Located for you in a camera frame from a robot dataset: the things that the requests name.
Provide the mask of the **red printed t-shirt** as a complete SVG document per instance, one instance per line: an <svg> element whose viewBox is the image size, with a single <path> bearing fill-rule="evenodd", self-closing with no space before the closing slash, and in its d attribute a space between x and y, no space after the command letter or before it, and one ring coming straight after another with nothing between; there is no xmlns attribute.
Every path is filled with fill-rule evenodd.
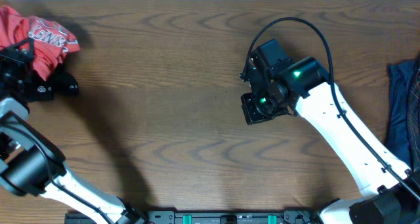
<svg viewBox="0 0 420 224"><path fill-rule="evenodd" d="M1 48L4 49L27 38L33 40L32 68L43 79L62 64L69 53L80 50L76 36L55 21L38 16L23 17L8 5L1 7Z"/></svg>

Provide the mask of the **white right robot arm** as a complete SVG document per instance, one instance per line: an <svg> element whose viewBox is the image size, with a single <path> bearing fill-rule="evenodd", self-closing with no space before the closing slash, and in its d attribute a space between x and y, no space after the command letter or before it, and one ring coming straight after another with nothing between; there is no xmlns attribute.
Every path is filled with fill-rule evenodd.
<svg viewBox="0 0 420 224"><path fill-rule="evenodd" d="M247 124L289 114L310 123L354 179L361 198L336 200L314 213L318 223L418 223L419 174L376 138L312 57L267 60L253 56L240 74Z"/></svg>

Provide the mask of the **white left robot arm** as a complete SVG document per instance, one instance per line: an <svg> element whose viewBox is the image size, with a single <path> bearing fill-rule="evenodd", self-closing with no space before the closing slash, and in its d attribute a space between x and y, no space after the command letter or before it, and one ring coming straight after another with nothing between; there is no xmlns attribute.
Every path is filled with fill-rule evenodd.
<svg viewBox="0 0 420 224"><path fill-rule="evenodd" d="M65 155L27 123L22 93L31 80L34 50L31 38L1 50L1 186L17 196L56 200L94 223L146 223L145 213L76 175Z"/></svg>

